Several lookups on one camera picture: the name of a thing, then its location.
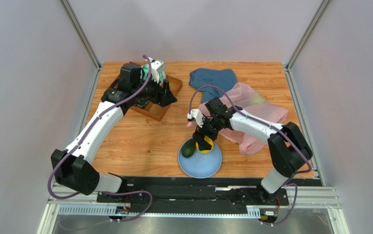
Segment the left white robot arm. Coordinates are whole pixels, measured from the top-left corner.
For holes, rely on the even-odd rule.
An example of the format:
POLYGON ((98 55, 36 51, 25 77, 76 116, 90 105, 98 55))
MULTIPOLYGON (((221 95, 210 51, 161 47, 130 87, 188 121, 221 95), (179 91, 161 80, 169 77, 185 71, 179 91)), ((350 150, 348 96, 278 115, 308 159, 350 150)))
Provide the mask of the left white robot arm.
POLYGON ((145 65, 125 63, 118 78, 103 93, 95 114, 82 132, 64 150, 56 149, 52 153, 53 172, 49 182, 55 181, 76 195, 122 193, 124 179, 100 173, 92 163, 106 136, 137 100, 146 99, 161 107, 177 102, 166 79, 165 68, 166 64, 159 59, 148 58, 145 65))

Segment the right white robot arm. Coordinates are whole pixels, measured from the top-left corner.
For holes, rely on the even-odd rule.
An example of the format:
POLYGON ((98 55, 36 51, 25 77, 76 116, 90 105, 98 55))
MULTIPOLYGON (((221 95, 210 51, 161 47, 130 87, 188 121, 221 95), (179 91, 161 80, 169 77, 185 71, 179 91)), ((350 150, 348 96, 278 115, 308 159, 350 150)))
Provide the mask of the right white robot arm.
POLYGON ((248 134, 268 146, 273 167, 256 186, 255 196, 261 202, 272 200, 280 188, 302 172, 300 169, 304 165, 309 171, 312 169, 313 152, 295 123, 269 122, 235 105, 227 107, 217 97, 205 107, 208 116, 199 109, 189 109, 187 114, 188 121, 197 125, 192 137, 199 151, 212 150, 212 144, 223 129, 248 134))

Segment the yellow fake lemon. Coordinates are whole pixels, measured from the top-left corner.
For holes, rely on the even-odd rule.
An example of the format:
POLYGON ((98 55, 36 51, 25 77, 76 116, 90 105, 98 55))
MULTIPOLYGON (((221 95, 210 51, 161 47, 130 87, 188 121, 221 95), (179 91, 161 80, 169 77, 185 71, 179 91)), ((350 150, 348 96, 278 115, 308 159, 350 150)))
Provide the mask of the yellow fake lemon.
POLYGON ((209 153, 214 148, 214 146, 214 141, 208 136, 205 136, 202 139, 196 141, 196 149, 202 154, 209 153))

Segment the pink plastic bag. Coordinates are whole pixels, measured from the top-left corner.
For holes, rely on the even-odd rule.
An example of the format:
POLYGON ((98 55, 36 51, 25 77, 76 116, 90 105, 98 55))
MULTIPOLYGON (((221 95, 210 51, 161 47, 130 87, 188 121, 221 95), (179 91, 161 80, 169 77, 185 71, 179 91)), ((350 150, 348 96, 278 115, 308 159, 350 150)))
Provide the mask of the pink plastic bag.
MULTIPOLYGON (((270 130, 270 126, 273 126, 273 124, 277 124, 281 128, 288 115, 288 110, 269 103, 244 83, 236 83, 228 91, 214 85, 199 87, 196 92, 199 91, 203 95, 209 94, 207 100, 220 98, 220 101, 226 104, 228 108, 231 107, 231 104, 236 107, 243 106, 242 114, 239 114, 239 117, 247 117, 265 130, 270 130)), ((253 155, 267 144, 266 141, 257 136, 251 136, 249 133, 239 132, 238 130, 224 129, 220 131, 220 135, 233 143, 237 143, 242 155, 253 155)))

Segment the blue plate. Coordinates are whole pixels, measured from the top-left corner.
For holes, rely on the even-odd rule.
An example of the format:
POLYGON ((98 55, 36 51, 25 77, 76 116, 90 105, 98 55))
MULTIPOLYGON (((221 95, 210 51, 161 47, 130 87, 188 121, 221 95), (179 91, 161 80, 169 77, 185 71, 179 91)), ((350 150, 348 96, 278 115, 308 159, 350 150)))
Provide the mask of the blue plate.
POLYGON ((204 179, 215 175, 221 168, 223 155, 220 147, 215 143, 214 148, 207 154, 198 150, 190 158, 181 155, 181 148, 178 151, 178 164, 181 169, 190 177, 204 179))

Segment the green fake avocado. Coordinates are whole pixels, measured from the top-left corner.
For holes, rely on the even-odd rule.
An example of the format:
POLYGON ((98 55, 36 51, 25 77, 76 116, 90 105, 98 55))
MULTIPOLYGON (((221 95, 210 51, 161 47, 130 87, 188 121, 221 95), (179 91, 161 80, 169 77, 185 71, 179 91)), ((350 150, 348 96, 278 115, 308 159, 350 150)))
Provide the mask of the green fake avocado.
POLYGON ((185 158, 190 158, 195 154, 196 141, 191 138, 187 140, 181 147, 181 155, 185 158))

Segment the blue cloth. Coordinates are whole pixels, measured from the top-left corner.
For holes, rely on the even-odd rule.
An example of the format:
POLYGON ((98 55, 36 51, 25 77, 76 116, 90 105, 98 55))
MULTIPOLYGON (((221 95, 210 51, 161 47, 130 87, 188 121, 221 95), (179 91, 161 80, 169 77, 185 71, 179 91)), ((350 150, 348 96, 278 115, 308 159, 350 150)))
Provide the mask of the blue cloth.
MULTIPOLYGON (((195 90, 206 85, 217 86, 224 92, 231 90, 237 83, 237 76, 231 69, 213 70, 207 68, 198 68, 190 72, 189 85, 195 90)), ((223 93, 216 88, 206 87, 201 90, 201 103, 210 101, 213 98, 221 98, 223 93)))

